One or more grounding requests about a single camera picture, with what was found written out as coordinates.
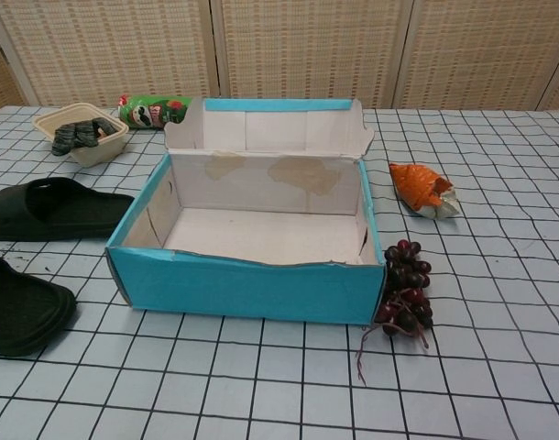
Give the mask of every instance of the table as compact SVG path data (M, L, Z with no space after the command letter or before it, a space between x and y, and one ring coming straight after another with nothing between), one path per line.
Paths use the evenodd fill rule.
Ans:
M0 110L0 189L67 176L136 194L164 152L131 131L111 163L56 158L30 120ZM0 357L0 440L559 439L559 113L367 110L367 169L381 244L422 243L435 327L381 331L356 374L357 326L132 310L103 240L0 242L18 270L71 289L78 312L30 357ZM455 184L463 213L416 216L388 162L420 162Z

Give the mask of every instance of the grape stem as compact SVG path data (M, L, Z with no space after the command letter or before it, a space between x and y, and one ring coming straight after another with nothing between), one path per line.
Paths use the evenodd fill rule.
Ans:
M369 334L371 332L373 332L375 329L380 328L381 326L394 328L398 332L400 332L400 333L402 333L403 335L406 335L406 336L412 336L412 337L415 337L416 335L420 336L420 339L422 340L422 343L424 344L424 348L428 349L429 345L428 345L428 341L426 340L426 337L424 336L424 329L423 329L423 327L420 323L416 323L416 324L417 324L416 332L414 332L414 333L407 332L403 328L401 328L398 325L395 325L393 323L373 324L368 328L368 330L365 331L363 336L361 336L361 345L359 347L359 350L355 354L355 357L356 357L356 374L357 374L357 377L359 378L359 380L361 380L363 382L364 386L367 386L367 383L365 381L365 377L363 376L363 363L361 362L361 357L363 356L363 349L364 349L364 346L365 346L365 343L367 341L367 338L368 338Z

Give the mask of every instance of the grape bunch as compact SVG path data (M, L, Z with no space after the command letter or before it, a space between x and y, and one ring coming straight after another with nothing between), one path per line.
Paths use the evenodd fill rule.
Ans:
M388 276L375 322L388 336L398 332L422 335L423 329L433 326L433 309L424 295L424 289L430 286L428 273L432 266L418 259L421 250L416 241L400 240L384 253Z

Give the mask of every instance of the cardboard box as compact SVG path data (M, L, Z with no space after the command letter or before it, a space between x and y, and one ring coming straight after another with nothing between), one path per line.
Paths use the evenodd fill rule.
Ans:
M357 100L194 99L107 243L136 308L368 324L385 266Z

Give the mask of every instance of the crumpled snack wrapper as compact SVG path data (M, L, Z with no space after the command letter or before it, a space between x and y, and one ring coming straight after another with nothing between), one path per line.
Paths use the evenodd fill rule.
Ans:
M453 184L430 168L390 163L389 174L401 199L418 214L446 218L461 212Z

